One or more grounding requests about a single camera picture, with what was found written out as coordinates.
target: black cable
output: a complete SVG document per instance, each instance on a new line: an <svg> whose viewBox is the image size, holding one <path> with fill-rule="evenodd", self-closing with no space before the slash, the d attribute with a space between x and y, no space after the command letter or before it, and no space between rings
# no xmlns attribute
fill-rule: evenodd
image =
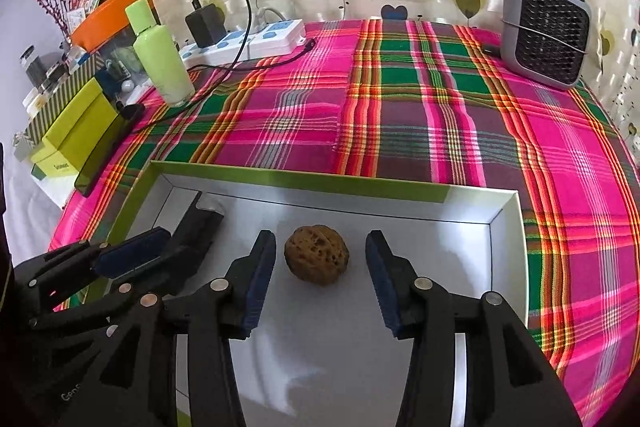
<svg viewBox="0 0 640 427"><path fill-rule="evenodd" d="M265 66L253 66L251 68L234 68L234 71L259 71L259 70L269 70L271 68L277 68L278 66L286 66L292 62L295 62L303 55L308 54L313 48L316 47L316 40L311 39L305 44L305 48L300 51L295 57L288 58L287 60L283 60L282 62L277 62L276 64L267 64ZM207 68L212 68L214 70L231 70L232 68L229 66L211 66L211 64L196 64L189 68L189 71L193 71L196 68L199 70L206 70Z"/></svg>
<svg viewBox="0 0 640 427"><path fill-rule="evenodd" d="M211 93L213 92L214 89L216 89L216 87L218 87L222 82L224 82L226 79L228 79L228 77L231 75L231 71L234 70L235 65L238 63L238 61L240 60L240 57L242 55L242 52L244 51L244 46L246 45L246 40L249 37L249 31L251 31L251 23L253 21L252 19L252 13L251 13L251 3L249 3L249 0L245 0L246 2L246 10L248 13L248 25L246 27L246 32L244 33L244 39L242 39L242 44L240 44L240 49L238 50L238 54L236 55L236 58L234 58L234 61L231 63L231 66L226 69L226 73L223 76L223 78L215 83L213 86L209 87L209 89L207 89L198 99L196 100L192 100L190 103L183 105L182 107L178 108L178 111L172 113L172 114L168 114L162 118L159 118L158 120L154 120L152 122L149 122L148 124L146 124L144 127L141 127L140 129L136 130L133 132L133 134L137 134L139 132L142 132L146 129L148 129L149 127L153 127L158 123L161 123L163 121L167 121L167 120L172 120L174 119L176 116L181 115L182 113L184 113L185 111L189 110L191 107L194 107L195 105L198 105L200 102L203 102L204 100L206 100ZM191 0L191 4L193 4L194 9L199 9L201 8L200 6L200 1L198 0Z"/></svg>

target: yellow-green box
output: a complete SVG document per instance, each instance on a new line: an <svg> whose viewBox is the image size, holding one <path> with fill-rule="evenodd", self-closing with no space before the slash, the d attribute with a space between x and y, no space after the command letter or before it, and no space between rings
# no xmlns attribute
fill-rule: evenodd
<svg viewBox="0 0 640 427"><path fill-rule="evenodd" d="M52 178L78 174L116 115L92 78L51 124L31 161Z"/></svg>

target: white wall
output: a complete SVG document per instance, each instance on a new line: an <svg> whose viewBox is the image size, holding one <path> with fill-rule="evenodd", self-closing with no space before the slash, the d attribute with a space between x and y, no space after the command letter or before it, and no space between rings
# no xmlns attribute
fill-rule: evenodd
<svg viewBox="0 0 640 427"><path fill-rule="evenodd" d="M34 0L0 0L0 142L4 145L4 215L14 264L46 251L60 210L31 180L30 169L13 155L12 136L28 118L22 100L31 83L20 55L30 45L49 66L60 54L60 30Z"/></svg>

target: open shallow box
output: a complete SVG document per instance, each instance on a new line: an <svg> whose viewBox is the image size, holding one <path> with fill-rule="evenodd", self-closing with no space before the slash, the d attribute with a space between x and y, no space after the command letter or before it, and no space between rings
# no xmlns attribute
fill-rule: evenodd
<svg viewBox="0 0 640 427"><path fill-rule="evenodd" d="M364 255L371 230L382 230L418 275L450 293L478 298L497 291L527 323L526 245L515 191L151 162L109 242L158 226L173 232L199 190L206 194L200 204L222 208L225 219L185 293L223 277L261 229L276 236L260 323L248 340L231 341L247 425L395 424L412 342L396 341L384 327ZM297 279L282 254L297 227L316 224L337 230L350 251L347 272L328 287ZM464 353L460 336L457 353ZM178 338L177 404L188 413L186 357L186 339ZM464 410L466 387L458 360L454 414Z"/></svg>

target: tablecloth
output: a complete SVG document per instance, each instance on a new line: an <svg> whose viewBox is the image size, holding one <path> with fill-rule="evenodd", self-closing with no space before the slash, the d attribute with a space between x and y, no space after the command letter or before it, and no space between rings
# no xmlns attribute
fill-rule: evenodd
<svg viewBox="0 0 640 427"><path fill-rule="evenodd" d="M150 158L518 190L530 333L593 425L640 358L638 177L593 95L510 73L481 51L498 36L476 28L306 31L318 44L296 62L234 73L182 117L130 136L91 197L73 195L51 248L105 238ZM197 93L222 74L192 74ZM144 103L141 126L168 110L156 93Z"/></svg>

